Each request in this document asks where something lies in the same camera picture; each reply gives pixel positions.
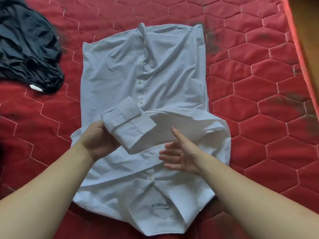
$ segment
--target person's right arm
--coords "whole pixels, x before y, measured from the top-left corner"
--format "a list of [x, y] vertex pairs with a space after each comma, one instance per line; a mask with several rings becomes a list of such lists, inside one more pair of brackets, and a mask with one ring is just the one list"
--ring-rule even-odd
[[172, 128], [178, 142], [159, 158], [169, 169], [200, 175], [254, 239], [312, 239], [319, 236], [319, 215], [237, 173]]

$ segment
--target brown wooden surface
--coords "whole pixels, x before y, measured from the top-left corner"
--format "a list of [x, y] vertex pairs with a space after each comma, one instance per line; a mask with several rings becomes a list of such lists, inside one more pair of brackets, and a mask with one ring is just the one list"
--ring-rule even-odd
[[289, 0], [289, 5], [319, 101], [319, 0]]

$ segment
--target dark shiny cloth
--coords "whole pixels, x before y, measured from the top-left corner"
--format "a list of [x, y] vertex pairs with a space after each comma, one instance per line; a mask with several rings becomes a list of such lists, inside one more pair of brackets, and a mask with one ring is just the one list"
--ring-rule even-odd
[[64, 80], [60, 57], [58, 37], [42, 14], [24, 0], [0, 0], [0, 78], [54, 93]]

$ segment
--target button-up shirt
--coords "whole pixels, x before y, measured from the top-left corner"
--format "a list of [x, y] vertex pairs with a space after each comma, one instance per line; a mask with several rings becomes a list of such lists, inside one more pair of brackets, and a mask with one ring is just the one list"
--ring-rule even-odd
[[121, 143], [89, 171], [74, 202], [147, 236], [184, 233], [214, 196], [199, 176], [158, 159], [175, 126], [204, 152], [230, 158], [226, 122], [208, 112], [201, 25], [145, 27], [83, 44], [82, 127], [103, 119]]

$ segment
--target person's left arm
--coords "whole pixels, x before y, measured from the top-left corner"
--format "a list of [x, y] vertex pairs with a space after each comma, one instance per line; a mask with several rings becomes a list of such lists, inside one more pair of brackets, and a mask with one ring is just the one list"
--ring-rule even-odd
[[118, 147], [102, 121], [92, 123], [57, 161], [0, 201], [0, 238], [53, 238], [90, 168]]

